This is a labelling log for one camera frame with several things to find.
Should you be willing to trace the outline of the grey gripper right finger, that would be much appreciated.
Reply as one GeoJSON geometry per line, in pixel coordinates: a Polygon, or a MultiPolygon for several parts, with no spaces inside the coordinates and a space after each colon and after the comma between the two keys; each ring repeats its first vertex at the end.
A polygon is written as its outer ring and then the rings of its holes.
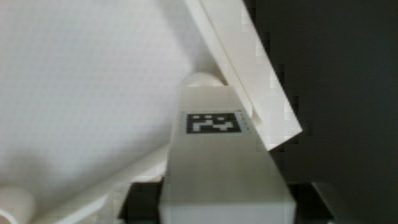
{"type": "Polygon", "coordinates": [[[349,224],[344,203],[335,189],[321,182],[289,182],[296,201],[294,224],[349,224]]]}

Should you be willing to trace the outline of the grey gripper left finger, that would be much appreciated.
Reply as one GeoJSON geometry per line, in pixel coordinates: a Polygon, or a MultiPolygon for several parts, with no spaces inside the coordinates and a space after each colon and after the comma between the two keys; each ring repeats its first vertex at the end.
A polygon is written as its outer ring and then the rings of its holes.
{"type": "Polygon", "coordinates": [[[159,224],[161,183],[133,183],[118,212],[124,224],[159,224]]]}

